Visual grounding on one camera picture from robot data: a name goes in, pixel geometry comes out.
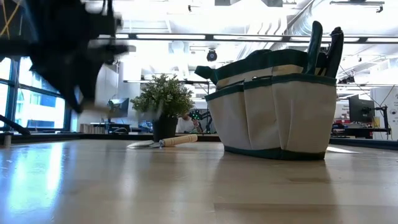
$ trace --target wooden table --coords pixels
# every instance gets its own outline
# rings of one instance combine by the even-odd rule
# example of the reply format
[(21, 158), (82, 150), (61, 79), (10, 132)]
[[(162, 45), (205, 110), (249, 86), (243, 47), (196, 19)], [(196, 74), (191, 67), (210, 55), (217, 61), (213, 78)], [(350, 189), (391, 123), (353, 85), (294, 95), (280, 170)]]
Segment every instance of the wooden table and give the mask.
[(0, 223), (397, 223), (398, 154), (331, 146), (325, 161), (127, 149), (80, 140), (0, 150)]

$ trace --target person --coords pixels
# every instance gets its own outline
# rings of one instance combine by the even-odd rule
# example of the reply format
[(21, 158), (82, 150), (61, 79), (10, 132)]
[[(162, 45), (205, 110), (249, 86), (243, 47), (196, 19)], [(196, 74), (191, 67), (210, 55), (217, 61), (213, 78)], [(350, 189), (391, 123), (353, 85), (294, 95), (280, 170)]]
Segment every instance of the person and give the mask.
[(198, 120), (191, 119), (188, 114), (183, 115), (178, 119), (176, 133), (201, 133)]

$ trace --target potted plant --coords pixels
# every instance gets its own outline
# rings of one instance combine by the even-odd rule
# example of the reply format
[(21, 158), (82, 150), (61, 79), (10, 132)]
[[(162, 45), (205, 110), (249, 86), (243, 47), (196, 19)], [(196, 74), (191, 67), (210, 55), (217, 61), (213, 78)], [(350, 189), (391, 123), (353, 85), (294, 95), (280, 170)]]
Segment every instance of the potted plant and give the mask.
[(154, 141), (175, 136), (178, 117), (193, 108), (192, 91), (184, 87), (174, 75), (153, 76), (153, 81), (141, 89), (131, 102), (139, 113), (151, 114)]

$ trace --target ceiling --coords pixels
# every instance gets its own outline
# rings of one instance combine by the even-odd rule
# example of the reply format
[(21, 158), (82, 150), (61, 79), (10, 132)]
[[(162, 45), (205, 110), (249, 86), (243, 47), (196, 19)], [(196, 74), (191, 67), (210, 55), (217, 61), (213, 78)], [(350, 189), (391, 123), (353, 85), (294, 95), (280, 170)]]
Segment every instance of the ceiling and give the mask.
[[(268, 7), (261, 0), (115, 0), (114, 10), (123, 17), (120, 32), (128, 33), (310, 35), (310, 24), (314, 20), (322, 23), (324, 35), (337, 26), (346, 36), (396, 36), (398, 33), (398, 23), (395, 22), (398, 19), (397, 0), (384, 0), (380, 13), (376, 13), (378, 6), (335, 6), (330, 4), (331, 0), (283, 1), (283, 7)], [(102, 1), (87, 3), (87, 8), (93, 11), (98, 11), (101, 6)], [(143, 73), (185, 75), (192, 73), (190, 70), (197, 65), (220, 67), (257, 49), (297, 48), (292, 44), (259, 42), (133, 42), (137, 49), (134, 58), (139, 59)], [(208, 49), (216, 50), (216, 63), (206, 61)], [(358, 77), (369, 77), (375, 67), (396, 57), (398, 45), (346, 44), (341, 61), (343, 69), (338, 72), (338, 77), (343, 78), (351, 72)], [(358, 80), (376, 82), (377, 78)]]

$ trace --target window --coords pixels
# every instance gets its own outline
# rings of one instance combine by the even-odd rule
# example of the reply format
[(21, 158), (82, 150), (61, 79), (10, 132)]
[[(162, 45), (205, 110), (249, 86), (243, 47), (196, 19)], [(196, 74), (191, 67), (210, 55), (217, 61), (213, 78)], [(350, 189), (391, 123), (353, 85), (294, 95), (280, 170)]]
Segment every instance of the window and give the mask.
[[(8, 96), (8, 86), (5, 84), (0, 84), (0, 114), (6, 115), (7, 108), (7, 96)], [(0, 121), (0, 127), (4, 127), (4, 123)]]
[(18, 89), (14, 121), (28, 128), (64, 128), (65, 100), (56, 96)]
[(19, 65), (19, 83), (27, 86), (32, 86), (40, 88), (42, 90), (51, 91), (58, 93), (58, 91), (52, 87), (45, 79), (43, 79), (39, 74), (31, 72), (30, 68), (32, 62), (29, 57), (21, 58)]
[(0, 78), (2, 78), (4, 80), (9, 80), (10, 79), (10, 70), (11, 70), (11, 59), (4, 58), (0, 62)]

